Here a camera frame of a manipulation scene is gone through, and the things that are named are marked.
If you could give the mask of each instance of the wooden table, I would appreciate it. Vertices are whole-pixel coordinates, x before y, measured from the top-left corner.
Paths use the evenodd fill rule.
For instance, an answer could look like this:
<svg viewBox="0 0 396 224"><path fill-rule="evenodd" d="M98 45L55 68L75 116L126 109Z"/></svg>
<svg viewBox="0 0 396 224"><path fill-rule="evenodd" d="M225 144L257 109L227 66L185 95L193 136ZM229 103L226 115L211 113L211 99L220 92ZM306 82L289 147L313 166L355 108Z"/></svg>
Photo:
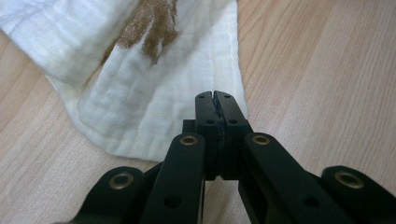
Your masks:
<svg viewBox="0 0 396 224"><path fill-rule="evenodd" d="M239 1L256 132L308 171L358 169L396 194L396 1ZM70 220L116 158L85 139L40 70L0 34L0 223ZM207 183L204 223L248 223L236 182Z"/></svg>

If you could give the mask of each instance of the towel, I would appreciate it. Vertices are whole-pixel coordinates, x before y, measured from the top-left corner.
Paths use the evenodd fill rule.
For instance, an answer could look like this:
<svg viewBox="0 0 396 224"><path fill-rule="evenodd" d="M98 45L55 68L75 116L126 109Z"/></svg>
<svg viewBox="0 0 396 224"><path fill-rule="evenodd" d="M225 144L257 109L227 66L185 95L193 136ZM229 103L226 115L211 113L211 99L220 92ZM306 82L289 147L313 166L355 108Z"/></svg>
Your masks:
<svg viewBox="0 0 396 224"><path fill-rule="evenodd" d="M0 0L0 27L110 154L163 160L203 91L248 113L236 0Z"/></svg>

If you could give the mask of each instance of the white cloth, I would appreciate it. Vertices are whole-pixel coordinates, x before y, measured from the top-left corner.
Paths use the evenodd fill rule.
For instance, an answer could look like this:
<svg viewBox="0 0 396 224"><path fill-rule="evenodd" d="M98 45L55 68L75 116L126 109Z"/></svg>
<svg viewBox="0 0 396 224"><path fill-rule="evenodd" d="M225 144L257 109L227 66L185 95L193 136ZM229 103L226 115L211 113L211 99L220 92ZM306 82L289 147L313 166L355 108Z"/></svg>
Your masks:
<svg viewBox="0 0 396 224"><path fill-rule="evenodd" d="M170 7L163 13L177 35L166 46L160 39L157 62L143 51L155 22L164 21L153 20L153 1L146 11L155 13L131 48L111 50L139 18L137 0L0 0L0 26L44 70L88 139L113 155L161 161L182 120L195 118L195 95L228 92L247 114L236 1L162 1L177 3L173 21Z"/></svg>

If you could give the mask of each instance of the brown stain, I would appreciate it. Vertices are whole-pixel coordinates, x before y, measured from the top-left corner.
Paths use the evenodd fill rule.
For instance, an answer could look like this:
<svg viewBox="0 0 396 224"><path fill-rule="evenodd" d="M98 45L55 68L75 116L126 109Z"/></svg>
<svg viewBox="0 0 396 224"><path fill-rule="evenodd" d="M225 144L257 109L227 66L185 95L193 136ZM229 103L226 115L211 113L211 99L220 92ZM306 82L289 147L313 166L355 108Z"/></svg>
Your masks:
<svg viewBox="0 0 396 224"><path fill-rule="evenodd" d="M114 41L114 42L110 45L110 47L108 47L108 49L106 50L105 54L103 55L103 59L102 59L102 61L100 62L100 65L101 65L101 66L103 66L103 65L105 64L105 62L107 61L108 57L109 57L110 54L111 54L111 51L113 51L114 46L116 46L116 43L117 43L117 40Z"/></svg>
<svg viewBox="0 0 396 224"><path fill-rule="evenodd" d="M143 54L158 62L164 46L177 37L175 17L177 0L144 0L121 34L117 45L129 49L143 37Z"/></svg>

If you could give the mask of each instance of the wood grain surface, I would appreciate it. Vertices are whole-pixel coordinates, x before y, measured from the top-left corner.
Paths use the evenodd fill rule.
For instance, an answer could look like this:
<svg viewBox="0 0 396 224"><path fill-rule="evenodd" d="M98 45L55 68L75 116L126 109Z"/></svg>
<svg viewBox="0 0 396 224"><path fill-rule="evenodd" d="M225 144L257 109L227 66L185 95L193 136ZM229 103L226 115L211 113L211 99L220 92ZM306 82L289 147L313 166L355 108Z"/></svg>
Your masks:
<svg viewBox="0 0 396 224"><path fill-rule="evenodd" d="M239 0L249 122L308 171L360 170L396 194L396 1ZM73 218L107 170L31 60L0 34L0 223ZM236 182L206 184L204 223L249 223Z"/></svg>

